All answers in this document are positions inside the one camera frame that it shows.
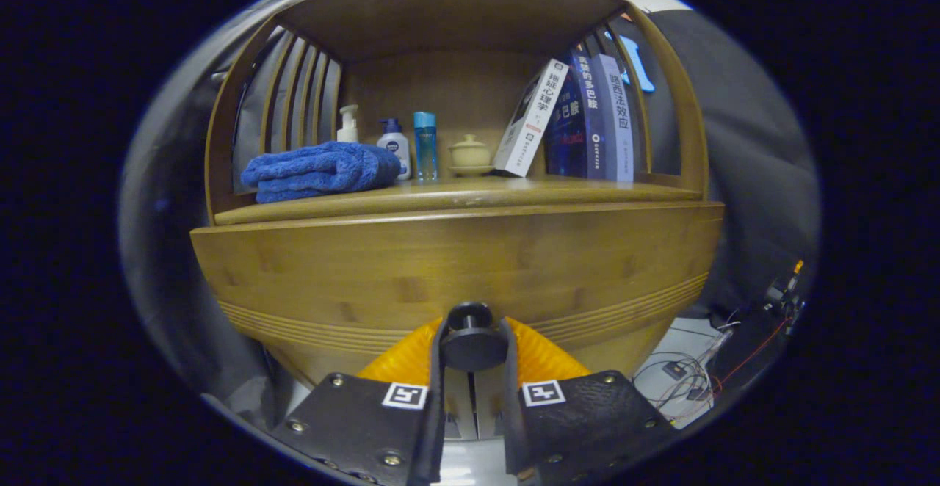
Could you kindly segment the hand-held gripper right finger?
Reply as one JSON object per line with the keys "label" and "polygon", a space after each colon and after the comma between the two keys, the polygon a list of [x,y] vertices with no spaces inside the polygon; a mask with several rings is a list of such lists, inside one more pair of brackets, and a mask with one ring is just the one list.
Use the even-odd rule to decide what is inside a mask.
{"label": "hand-held gripper right finger", "polygon": [[520,485],[611,485],[679,441],[617,370],[520,382],[521,347],[509,319],[503,419],[507,473]]}

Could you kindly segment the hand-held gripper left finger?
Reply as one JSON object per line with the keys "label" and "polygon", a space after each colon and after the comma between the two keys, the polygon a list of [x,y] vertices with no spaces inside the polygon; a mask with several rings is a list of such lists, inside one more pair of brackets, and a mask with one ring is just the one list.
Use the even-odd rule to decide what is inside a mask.
{"label": "hand-held gripper left finger", "polygon": [[427,369],[422,382],[331,372],[273,429],[273,438],[346,485],[439,482],[446,328],[437,319],[408,336]]}

